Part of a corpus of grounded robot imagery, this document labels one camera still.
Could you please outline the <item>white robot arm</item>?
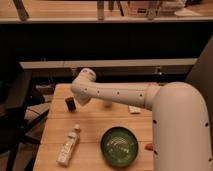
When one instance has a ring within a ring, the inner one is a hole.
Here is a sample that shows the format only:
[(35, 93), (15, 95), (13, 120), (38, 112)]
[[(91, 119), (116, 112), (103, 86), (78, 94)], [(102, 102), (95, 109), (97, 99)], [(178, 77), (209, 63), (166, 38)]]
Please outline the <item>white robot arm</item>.
[(97, 98), (150, 110), (154, 171), (213, 171), (208, 109), (192, 85), (98, 83), (95, 72), (84, 68), (71, 91), (81, 105)]

